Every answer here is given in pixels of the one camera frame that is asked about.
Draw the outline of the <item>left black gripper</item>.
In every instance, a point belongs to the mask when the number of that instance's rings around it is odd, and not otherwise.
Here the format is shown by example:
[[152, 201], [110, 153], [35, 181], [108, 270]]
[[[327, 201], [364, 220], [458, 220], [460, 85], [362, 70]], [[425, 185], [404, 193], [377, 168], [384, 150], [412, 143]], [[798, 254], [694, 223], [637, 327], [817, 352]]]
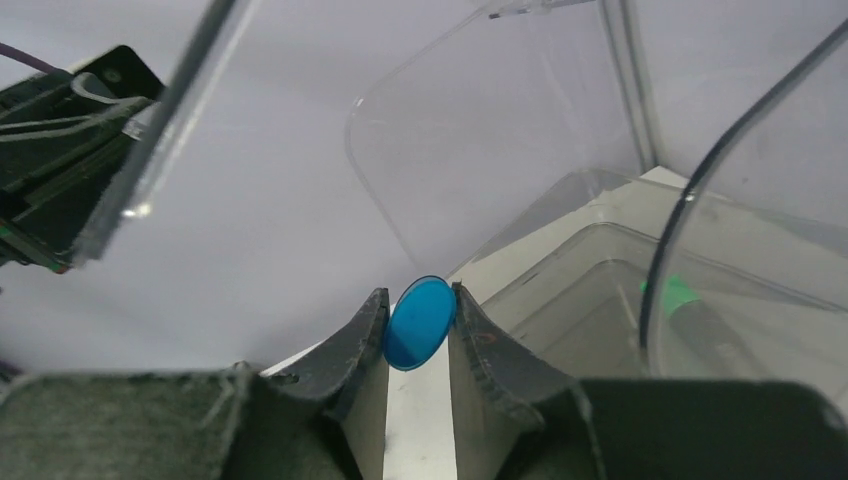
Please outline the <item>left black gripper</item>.
[[1, 262], [63, 274], [164, 85], [118, 45], [1, 91]]

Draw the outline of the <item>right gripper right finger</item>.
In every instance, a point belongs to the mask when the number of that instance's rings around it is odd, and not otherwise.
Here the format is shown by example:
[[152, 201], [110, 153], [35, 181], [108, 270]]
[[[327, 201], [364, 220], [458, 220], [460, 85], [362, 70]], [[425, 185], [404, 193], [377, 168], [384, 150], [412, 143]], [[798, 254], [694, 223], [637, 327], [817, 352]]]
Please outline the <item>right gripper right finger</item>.
[[847, 426], [785, 381], [579, 379], [460, 283], [448, 336], [461, 479], [843, 479]]

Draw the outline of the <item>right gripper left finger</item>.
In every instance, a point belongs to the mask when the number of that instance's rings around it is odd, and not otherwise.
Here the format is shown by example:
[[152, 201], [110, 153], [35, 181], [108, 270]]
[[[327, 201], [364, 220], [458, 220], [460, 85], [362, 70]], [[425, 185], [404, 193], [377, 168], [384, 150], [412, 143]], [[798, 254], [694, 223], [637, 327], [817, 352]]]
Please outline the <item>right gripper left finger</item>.
[[389, 294], [281, 371], [29, 376], [1, 401], [5, 479], [379, 479]]

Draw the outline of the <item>blue cap black highlighter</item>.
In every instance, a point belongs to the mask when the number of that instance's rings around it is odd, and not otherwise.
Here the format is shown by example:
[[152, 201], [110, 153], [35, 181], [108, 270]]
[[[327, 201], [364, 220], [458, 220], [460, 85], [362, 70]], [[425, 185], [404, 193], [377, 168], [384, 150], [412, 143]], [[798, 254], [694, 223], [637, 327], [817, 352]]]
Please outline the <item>blue cap black highlighter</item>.
[[446, 280], [427, 275], [410, 284], [394, 304], [383, 337], [383, 356], [399, 371], [424, 365], [446, 339], [457, 314]]

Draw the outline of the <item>green cap black highlighter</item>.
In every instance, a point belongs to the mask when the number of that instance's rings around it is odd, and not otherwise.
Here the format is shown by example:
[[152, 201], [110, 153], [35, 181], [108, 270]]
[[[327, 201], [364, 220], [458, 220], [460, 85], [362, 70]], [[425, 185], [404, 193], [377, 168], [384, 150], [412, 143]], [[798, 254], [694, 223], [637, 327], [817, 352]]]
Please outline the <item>green cap black highlighter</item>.
[[660, 364], [660, 336], [666, 327], [710, 376], [758, 379], [771, 375], [743, 337], [679, 275], [668, 277], [653, 291], [660, 295], [654, 304], [661, 317], [653, 320], [647, 314], [639, 320], [639, 345], [649, 363]]

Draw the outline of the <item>clear grey drawer organizer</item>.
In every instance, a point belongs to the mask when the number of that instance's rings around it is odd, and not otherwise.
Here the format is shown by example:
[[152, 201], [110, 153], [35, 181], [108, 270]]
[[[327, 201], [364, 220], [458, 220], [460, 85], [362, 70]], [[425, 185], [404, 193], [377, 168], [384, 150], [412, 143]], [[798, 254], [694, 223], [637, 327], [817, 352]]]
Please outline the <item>clear grey drawer organizer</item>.
[[269, 364], [446, 274], [557, 181], [690, 167], [843, 1], [240, 1], [101, 260], [63, 368]]

